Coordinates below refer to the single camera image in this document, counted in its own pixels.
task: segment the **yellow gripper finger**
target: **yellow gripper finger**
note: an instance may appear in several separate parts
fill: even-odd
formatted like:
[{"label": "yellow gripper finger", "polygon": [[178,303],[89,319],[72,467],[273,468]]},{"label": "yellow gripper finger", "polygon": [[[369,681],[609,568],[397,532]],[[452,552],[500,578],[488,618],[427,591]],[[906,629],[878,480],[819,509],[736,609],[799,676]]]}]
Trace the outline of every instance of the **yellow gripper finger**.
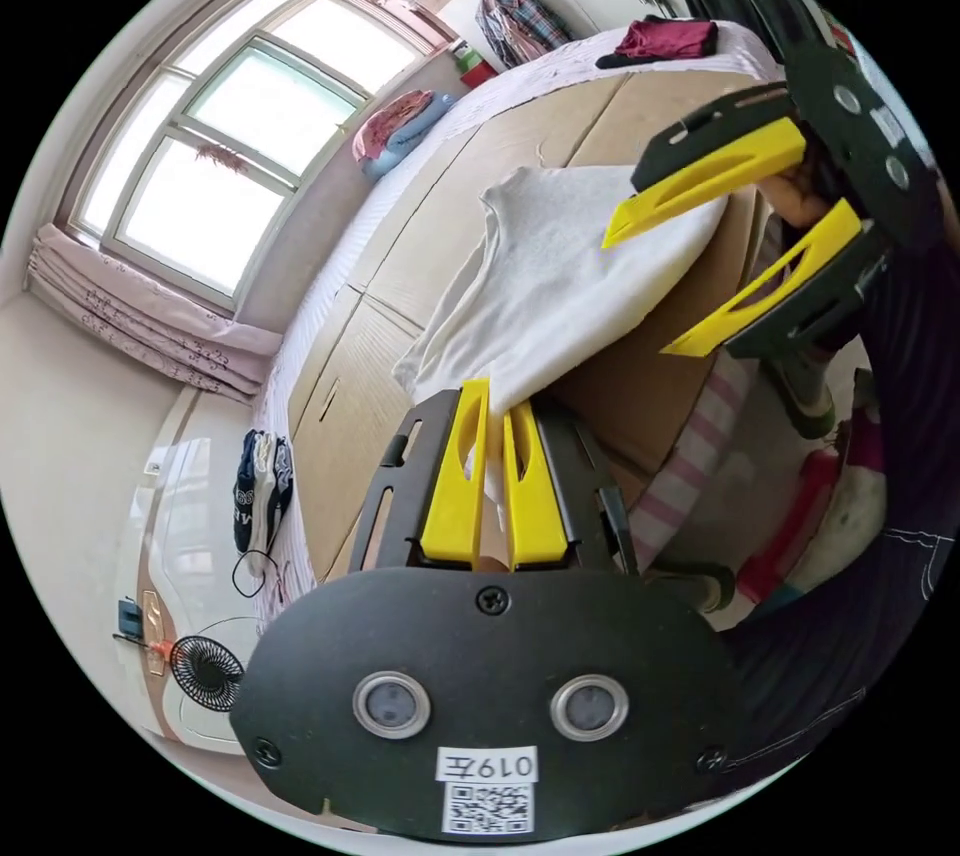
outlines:
[{"label": "yellow gripper finger", "polygon": [[[861,231],[860,218],[851,205],[841,199],[792,249],[784,253],[765,273],[724,303],[718,310],[675,339],[662,352],[673,356],[709,356],[718,346],[736,336],[751,323],[811,280]],[[777,276],[794,260],[796,268],[771,293],[749,306],[741,304]]]},{"label": "yellow gripper finger", "polygon": [[562,562],[567,537],[529,402],[504,418],[503,474],[510,569]]},{"label": "yellow gripper finger", "polygon": [[[420,537],[420,548],[427,559],[472,567],[480,554],[489,403],[487,380],[463,384]],[[468,475],[471,450],[473,466]]]},{"label": "yellow gripper finger", "polygon": [[803,134],[787,117],[741,136],[622,202],[607,227],[603,249],[649,232],[725,193],[796,166],[803,160],[805,150]]}]

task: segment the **floor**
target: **floor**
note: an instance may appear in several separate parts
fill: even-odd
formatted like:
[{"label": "floor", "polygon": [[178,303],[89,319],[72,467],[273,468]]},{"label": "floor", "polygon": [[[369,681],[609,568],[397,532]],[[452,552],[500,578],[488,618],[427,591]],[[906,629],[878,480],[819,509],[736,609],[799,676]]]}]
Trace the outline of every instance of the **floor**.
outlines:
[{"label": "floor", "polygon": [[[830,367],[827,376],[838,421],[850,415],[853,374],[865,365],[866,353],[857,341]],[[726,457],[687,524],[670,544],[671,558],[711,560],[736,572],[773,538],[793,499],[804,457],[822,445],[797,436],[774,391],[762,377],[758,378]],[[740,622],[752,608],[753,604],[738,593],[730,606],[708,618],[715,629],[726,629]]]}]

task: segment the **black fan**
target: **black fan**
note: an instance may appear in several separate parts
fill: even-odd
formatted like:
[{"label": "black fan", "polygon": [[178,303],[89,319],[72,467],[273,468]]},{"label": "black fan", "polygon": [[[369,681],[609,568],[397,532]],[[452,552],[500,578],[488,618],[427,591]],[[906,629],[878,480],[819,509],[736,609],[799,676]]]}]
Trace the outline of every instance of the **black fan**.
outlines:
[{"label": "black fan", "polygon": [[206,636],[184,636],[170,648],[170,672],[195,703],[229,713],[237,699],[243,666],[223,643]]}]

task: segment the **label sticker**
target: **label sticker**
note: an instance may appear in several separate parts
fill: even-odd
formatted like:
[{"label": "label sticker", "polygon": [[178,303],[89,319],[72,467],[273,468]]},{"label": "label sticker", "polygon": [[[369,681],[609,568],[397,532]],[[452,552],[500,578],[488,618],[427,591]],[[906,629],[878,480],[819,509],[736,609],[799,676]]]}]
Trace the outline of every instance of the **label sticker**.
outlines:
[{"label": "label sticker", "polygon": [[870,115],[877,124],[877,128],[883,133],[884,139],[890,144],[891,149],[896,149],[907,138],[903,127],[897,122],[897,117],[893,115],[893,111],[888,106],[873,109],[870,111]]},{"label": "label sticker", "polygon": [[487,786],[491,783],[535,783],[537,775],[537,747],[516,746],[511,749],[451,749],[437,750],[438,783],[473,783]]},{"label": "label sticker", "polygon": [[532,833],[537,747],[437,750],[444,784],[443,832],[463,836]]}]

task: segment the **plaid shirt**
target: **plaid shirt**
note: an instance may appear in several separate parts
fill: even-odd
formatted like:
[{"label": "plaid shirt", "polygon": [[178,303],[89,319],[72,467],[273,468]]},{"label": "plaid shirt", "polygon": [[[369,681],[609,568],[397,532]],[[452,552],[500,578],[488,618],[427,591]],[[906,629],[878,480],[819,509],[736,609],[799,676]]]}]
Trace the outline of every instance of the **plaid shirt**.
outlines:
[{"label": "plaid shirt", "polygon": [[563,20],[540,0],[481,0],[477,24],[507,69],[531,58],[516,45],[518,35],[544,52],[573,40]]}]

